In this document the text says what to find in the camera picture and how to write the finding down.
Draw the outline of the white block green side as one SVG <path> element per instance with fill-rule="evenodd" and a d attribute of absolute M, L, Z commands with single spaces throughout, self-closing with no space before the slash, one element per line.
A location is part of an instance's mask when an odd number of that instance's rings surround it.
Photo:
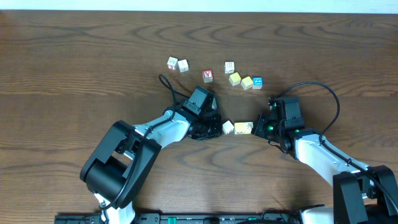
<path fill-rule="evenodd" d="M 230 120 L 227 120 L 226 122 L 224 122 L 222 124 L 222 130 L 223 130 L 223 133 L 225 135 L 227 135 L 227 134 L 231 133 L 232 131 L 234 131 L 234 124 Z"/>

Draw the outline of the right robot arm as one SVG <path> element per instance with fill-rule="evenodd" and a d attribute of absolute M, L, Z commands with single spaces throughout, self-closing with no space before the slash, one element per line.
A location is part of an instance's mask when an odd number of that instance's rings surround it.
<path fill-rule="evenodd" d="M 397 181 L 387 166 L 370 166 L 306 128 L 296 97 L 269 99 L 251 133 L 311 167 L 333 188 L 333 206 L 299 211 L 301 223 L 397 223 Z"/>

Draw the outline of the blue top block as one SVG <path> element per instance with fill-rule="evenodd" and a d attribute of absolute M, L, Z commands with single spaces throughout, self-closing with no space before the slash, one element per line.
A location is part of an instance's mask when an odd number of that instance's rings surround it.
<path fill-rule="evenodd" d="M 252 89 L 253 89 L 253 90 L 259 90 L 259 89 L 261 89 L 262 86 L 263 86 L 263 84 L 264 84 L 264 81 L 263 81 L 263 78 L 262 78 L 262 77 L 254 77 L 254 78 L 252 79 L 252 81 L 253 81 L 253 86 L 252 86 Z"/>

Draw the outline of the white ladybug block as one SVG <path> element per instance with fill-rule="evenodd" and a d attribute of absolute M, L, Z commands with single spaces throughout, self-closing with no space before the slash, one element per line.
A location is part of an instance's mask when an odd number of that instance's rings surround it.
<path fill-rule="evenodd" d="M 254 126 L 253 122 L 245 122 L 244 123 L 244 133 L 245 134 L 251 134 L 253 126 Z"/>

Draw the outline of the yellow block with plane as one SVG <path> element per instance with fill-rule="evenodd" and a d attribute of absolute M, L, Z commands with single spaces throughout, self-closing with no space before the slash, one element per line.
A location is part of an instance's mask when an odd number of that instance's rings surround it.
<path fill-rule="evenodd" d="M 232 86 L 236 86 L 241 83 L 241 76 L 238 72 L 234 72 L 229 76 L 229 82 Z"/>

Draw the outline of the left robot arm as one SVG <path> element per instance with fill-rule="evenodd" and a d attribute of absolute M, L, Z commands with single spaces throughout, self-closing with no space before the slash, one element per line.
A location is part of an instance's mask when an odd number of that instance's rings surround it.
<path fill-rule="evenodd" d="M 160 151 L 186 137 L 205 141 L 222 135 L 218 99 L 198 86 L 148 123 L 115 122 L 83 165 L 80 179 L 99 201 L 98 223 L 132 223 L 132 201 Z"/>

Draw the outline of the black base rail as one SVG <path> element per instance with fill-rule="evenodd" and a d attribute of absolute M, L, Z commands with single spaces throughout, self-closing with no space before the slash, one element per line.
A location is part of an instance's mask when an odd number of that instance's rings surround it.
<path fill-rule="evenodd" d="M 234 224 L 234 223 L 300 223 L 304 221 L 300 211 L 282 211 L 269 208 L 262 213 L 136 213 L 125 211 L 117 215 L 111 212 L 99 212 L 82 215 L 61 214 L 54 218 L 54 224 Z"/>

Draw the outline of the red letter A block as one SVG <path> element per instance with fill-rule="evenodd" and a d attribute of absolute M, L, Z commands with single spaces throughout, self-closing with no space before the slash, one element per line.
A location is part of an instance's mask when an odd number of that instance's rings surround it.
<path fill-rule="evenodd" d="M 209 83 L 213 81 L 213 71 L 212 70 L 204 70 L 203 71 L 203 81 L 205 83 Z"/>

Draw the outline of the white block red side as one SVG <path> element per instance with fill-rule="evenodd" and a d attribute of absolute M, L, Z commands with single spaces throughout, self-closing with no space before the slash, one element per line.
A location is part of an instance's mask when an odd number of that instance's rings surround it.
<path fill-rule="evenodd" d="M 176 70 L 178 67 L 178 59 L 175 57 L 169 57 L 167 67 L 169 70 Z"/>

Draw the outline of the white block blue X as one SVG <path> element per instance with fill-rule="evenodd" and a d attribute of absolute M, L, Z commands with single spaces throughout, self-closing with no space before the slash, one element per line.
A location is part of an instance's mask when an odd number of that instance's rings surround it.
<path fill-rule="evenodd" d="M 225 74 L 232 74 L 235 71 L 234 62 L 225 62 L 224 63 L 224 72 Z"/>

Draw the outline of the yellow block letter O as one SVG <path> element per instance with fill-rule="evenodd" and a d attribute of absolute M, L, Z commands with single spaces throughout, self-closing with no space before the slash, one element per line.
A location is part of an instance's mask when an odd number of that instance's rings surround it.
<path fill-rule="evenodd" d="M 247 131 L 246 123 L 235 123 L 234 124 L 234 133 L 235 134 L 244 134 Z"/>

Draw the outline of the yellow block letter B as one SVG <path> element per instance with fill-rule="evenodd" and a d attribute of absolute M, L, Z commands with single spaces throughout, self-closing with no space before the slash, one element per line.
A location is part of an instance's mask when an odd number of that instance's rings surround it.
<path fill-rule="evenodd" d="M 241 80 L 241 86 L 244 90 L 252 88 L 254 82 L 250 76 L 247 76 Z"/>

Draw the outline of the plain white block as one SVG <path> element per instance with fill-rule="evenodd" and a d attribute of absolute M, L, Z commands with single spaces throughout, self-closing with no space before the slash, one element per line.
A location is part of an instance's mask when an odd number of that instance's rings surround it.
<path fill-rule="evenodd" d="M 178 61 L 178 68 L 180 72 L 187 72 L 189 70 L 189 64 L 186 59 Z"/>

